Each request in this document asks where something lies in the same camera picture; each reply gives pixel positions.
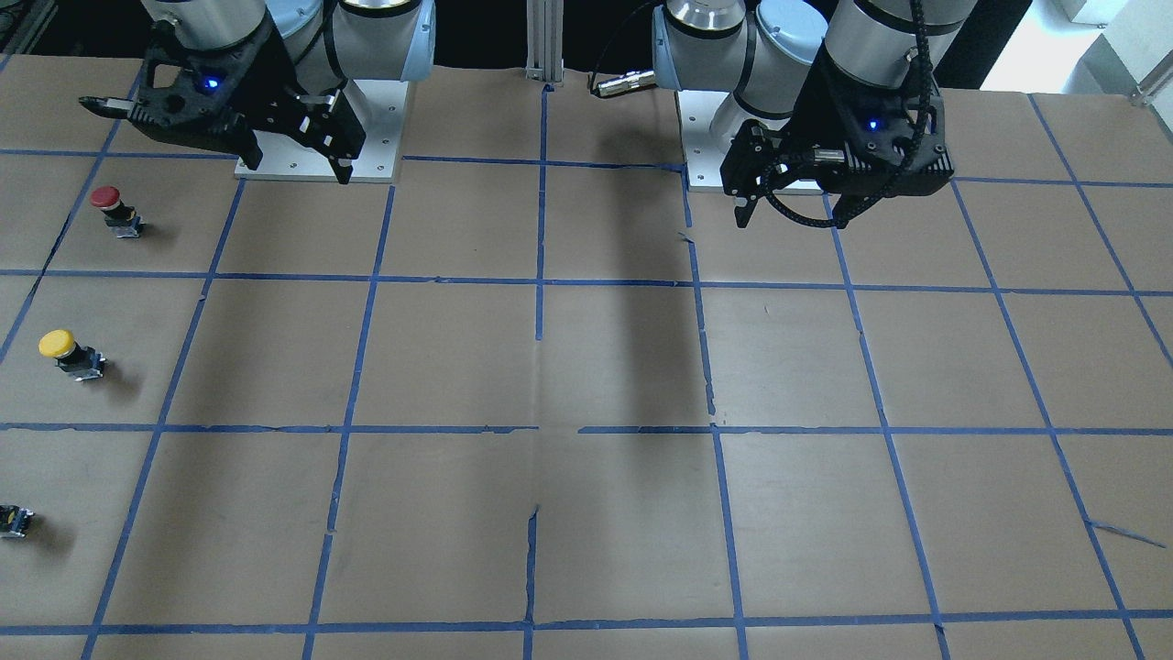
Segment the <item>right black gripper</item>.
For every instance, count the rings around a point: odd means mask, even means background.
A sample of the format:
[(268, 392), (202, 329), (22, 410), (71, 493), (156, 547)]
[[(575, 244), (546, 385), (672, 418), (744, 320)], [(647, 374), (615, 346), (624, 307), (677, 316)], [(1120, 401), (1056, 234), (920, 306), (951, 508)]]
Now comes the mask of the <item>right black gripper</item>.
[(176, 27), (156, 21), (143, 76), (128, 121), (148, 138), (232, 154), (256, 171), (263, 159), (256, 131), (274, 131), (323, 155), (335, 182), (348, 184), (355, 172), (367, 134), (346, 89), (301, 93), (272, 18), (213, 50), (185, 49)]

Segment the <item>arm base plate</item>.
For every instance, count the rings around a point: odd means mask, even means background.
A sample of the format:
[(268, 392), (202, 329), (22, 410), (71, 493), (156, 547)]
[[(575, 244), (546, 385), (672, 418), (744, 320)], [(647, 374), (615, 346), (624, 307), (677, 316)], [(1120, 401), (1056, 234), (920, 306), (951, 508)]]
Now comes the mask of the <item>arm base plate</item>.
[(779, 130), (789, 121), (787, 117), (766, 118), (746, 113), (733, 98), (733, 93), (677, 91), (674, 96), (683, 154), (693, 191), (723, 192), (720, 166), (744, 121), (762, 121), (771, 130)]
[[(411, 81), (355, 80), (346, 95), (366, 132), (359, 158), (351, 162), (352, 183), (393, 183), (402, 147), (405, 120), (416, 84)], [(233, 175), (244, 181), (335, 182), (326, 158), (292, 138), (258, 132), (263, 150), (259, 169), (239, 161)]]

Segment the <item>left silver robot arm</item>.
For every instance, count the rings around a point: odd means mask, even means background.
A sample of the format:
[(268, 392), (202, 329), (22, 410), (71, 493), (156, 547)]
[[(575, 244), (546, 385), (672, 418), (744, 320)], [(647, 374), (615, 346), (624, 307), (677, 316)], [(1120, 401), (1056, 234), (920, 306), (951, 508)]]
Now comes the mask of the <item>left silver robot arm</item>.
[(663, 1), (653, 72), (740, 114), (719, 179), (738, 227), (758, 204), (843, 229), (880, 200), (937, 193), (955, 164), (935, 66), (972, 1)]

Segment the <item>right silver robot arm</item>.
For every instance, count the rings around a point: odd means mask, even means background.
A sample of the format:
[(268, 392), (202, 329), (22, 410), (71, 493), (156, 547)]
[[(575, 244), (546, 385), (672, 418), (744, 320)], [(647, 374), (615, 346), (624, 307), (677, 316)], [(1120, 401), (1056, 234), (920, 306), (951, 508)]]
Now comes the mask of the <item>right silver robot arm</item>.
[(252, 181), (393, 183), (411, 91), (434, 63), (432, 1), (147, 1), (130, 98), (84, 98)]

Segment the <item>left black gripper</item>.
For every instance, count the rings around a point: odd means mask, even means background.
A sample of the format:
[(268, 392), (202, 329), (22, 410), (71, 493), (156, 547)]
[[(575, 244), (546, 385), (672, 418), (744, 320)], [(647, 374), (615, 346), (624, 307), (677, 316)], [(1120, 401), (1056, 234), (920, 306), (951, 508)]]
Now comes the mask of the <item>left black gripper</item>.
[(921, 108), (922, 81), (920, 60), (913, 59), (895, 88), (872, 86), (853, 79), (820, 47), (788, 130), (745, 121), (730, 140), (719, 172), (723, 192), (735, 199), (737, 227), (750, 225), (760, 197), (796, 181), (781, 147), (787, 137), (800, 171), (813, 175), (826, 192), (838, 193), (830, 217), (834, 227), (847, 227), (881, 200), (880, 189), (891, 181), (906, 154), (914, 156), (910, 166), (889, 196), (927, 196), (944, 188), (954, 176), (954, 159), (944, 142), (944, 104), (934, 81), (925, 134), (920, 147), (913, 145), (911, 113)]

